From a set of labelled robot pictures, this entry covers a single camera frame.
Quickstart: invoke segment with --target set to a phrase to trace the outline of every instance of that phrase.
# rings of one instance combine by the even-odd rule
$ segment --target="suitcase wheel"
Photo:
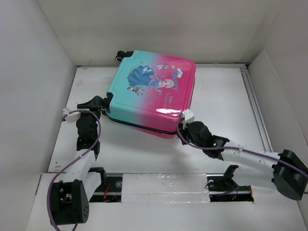
[[[121,56],[119,56],[119,55],[117,55],[117,56],[115,57],[115,61],[116,61],[118,64],[120,64],[120,63],[122,62],[122,60],[123,60],[123,57],[121,57]]]
[[[124,52],[124,51],[118,51],[115,57],[115,61],[117,63],[121,63],[123,58],[125,57],[131,57],[133,55],[134,51],[128,51],[128,52]]]

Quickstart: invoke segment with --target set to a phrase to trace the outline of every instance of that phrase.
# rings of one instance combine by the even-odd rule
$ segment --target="white floor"
[[[104,97],[116,70],[78,68],[67,106],[73,110],[78,103],[85,103],[95,95]],[[253,150],[264,150],[240,69],[198,66],[191,110],[196,115],[195,119],[203,121],[213,134],[246,144]],[[176,137],[165,140],[103,116],[101,123],[101,151],[95,166],[102,166],[110,173],[182,173],[191,177],[191,174],[197,173],[223,173],[232,164],[182,146]],[[49,172],[59,171],[73,160],[76,140],[75,124],[63,123]],[[88,222],[77,230],[306,230],[297,202],[277,191],[262,188],[270,183],[265,174],[245,166],[240,166],[237,171],[240,178],[251,179],[250,184],[256,185],[253,187],[255,203],[209,203],[206,191],[198,191],[202,197],[194,197],[190,203],[183,196],[168,199],[166,191],[159,192],[164,200],[144,195],[138,200],[140,192],[132,190],[124,196],[122,203],[91,203]],[[42,177],[27,231],[53,230],[46,211],[46,190],[52,175],[44,174]],[[130,175],[124,177],[123,190],[125,187],[137,187],[134,184],[142,182],[128,180],[127,176]],[[179,177],[176,183],[188,187],[191,180],[187,179]],[[157,185],[155,182],[154,179],[144,181],[144,194],[155,194],[157,188],[165,189],[162,182],[158,181]],[[204,182],[196,182],[199,189],[203,186]],[[168,187],[173,190],[172,193],[182,193],[173,185]]]
[[[0,230],[24,231],[35,200],[40,174],[0,176]]]

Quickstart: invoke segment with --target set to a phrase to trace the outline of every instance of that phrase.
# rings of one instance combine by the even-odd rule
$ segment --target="pink and turquoise suitcase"
[[[107,91],[105,114],[162,137],[176,134],[181,113],[190,106],[195,63],[146,51],[119,51],[115,59],[120,66]]]

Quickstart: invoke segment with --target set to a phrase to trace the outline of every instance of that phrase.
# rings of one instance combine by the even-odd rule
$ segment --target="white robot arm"
[[[83,151],[77,151],[76,158],[82,153]],[[63,183],[70,183],[75,180],[82,181],[88,201],[90,201],[95,190],[101,185],[102,180],[104,182],[106,175],[103,168],[91,167],[95,161],[95,153],[94,151],[90,151],[75,164],[73,164],[62,179]]]
[[[269,180],[275,188],[292,200],[301,200],[303,194],[306,194],[308,168],[292,151],[284,150],[282,153],[250,151],[227,138],[212,135],[202,122],[193,121],[194,116],[189,110],[183,112],[182,118],[183,121],[177,130],[183,145],[201,149],[211,158],[239,163],[265,172],[270,176]],[[219,184],[216,189],[219,188],[224,192],[236,189],[238,185],[232,177],[237,167],[233,165],[226,171],[224,179],[220,178],[211,184]]]

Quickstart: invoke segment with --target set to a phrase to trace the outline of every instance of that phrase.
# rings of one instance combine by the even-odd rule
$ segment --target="purple cable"
[[[50,222],[51,222],[51,225],[54,227],[55,230],[57,231],[61,231],[61,229],[59,229],[59,227],[57,226],[57,224],[55,223],[53,217],[52,217],[52,214],[51,214],[51,208],[50,208],[50,193],[51,193],[51,188],[52,188],[52,184],[54,183],[54,181],[56,180],[56,178],[61,174],[63,173],[65,170],[67,170],[70,166],[72,166],[74,163],[76,163],[78,160],[81,159],[82,156],[85,156],[87,153],[89,153],[89,151],[92,150],[92,148],[97,144],[100,136],[101,136],[101,133],[102,133],[102,126],[101,126],[101,123],[100,123],[100,120],[99,118],[92,112],[92,111],[89,111],[89,110],[86,110],[86,109],[77,109],[77,110],[74,110],[74,111],[71,111],[69,114],[72,114],[74,112],[90,112],[94,117],[95,119],[97,120],[98,122],[98,127],[99,127],[99,131],[98,131],[98,136],[97,136],[97,139],[96,141],[92,144],[92,146],[86,150],[83,154],[81,154],[79,157],[77,157],[75,160],[73,160],[71,163],[69,163],[67,166],[65,166],[64,168],[61,169],[60,172],[58,172],[51,180],[50,182],[50,185],[48,187],[48,191],[47,191],[47,212],[48,212],[48,216],[49,216],[49,219],[50,219]],[[77,224],[73,227],[72,231],[75,231],[77,228]]]
[[[237,186],[235,189],[233,189],[231,191],[220,193],[220,194],[216,194],[215,196],[225,196],[225,195],[228,195],[228,194],[230,194],[230,193],[232,193],[234,191],[238,191],[240,188],[241,188],[241,186]]]
[[[274,158],[274,157],[271,157],[271,156],[268,156],[268,155],[264,155],[264,154],[261,154],[261,153],[256,153],[256,152],[253,152],[253,151],[250,151],[250,150],[247,150],[247,149],[241,149],[241,148],[238,148],[238,147],[216,147],[216,148],[203,148],[203,147],[198,147],[196,145],[193,145],[191,143],[189,143],[187,140],[185,140],[185,138],[182,136],[182,134],[180,133],[180,129],[179,129],[179,126],[177,126],[177,133],[178,133],[178,136],[179,138],[184,141],[187,145],[191,146],[191,147],[194,147],[194,148],[197,148],[197,149],[201,149],[201,150],[206,150],[206,151],[210,151],[210,150],[222,150],[222,149],[231,149],[231,150],[242,150],[243,152],[246,152],[246,153],[249,153],[249,154],[252,154],[252,155],[256,155],[256,156],[260,156],[260,157],[263,157],[263,158],[266,158],[266,159],[270,159],[270,160],[273,160],[273,161],[277,161],[285,166],[288,166],[290,167],[291,169],[295,170],[296,172],[300,173],[301,175],[305,176],[306,178],[308,178],[308,174],[303,172],[302,170],[298,169],[297,167],[283,161],[283,160],[280,160],[280,159],[277,159],[277,158]]]

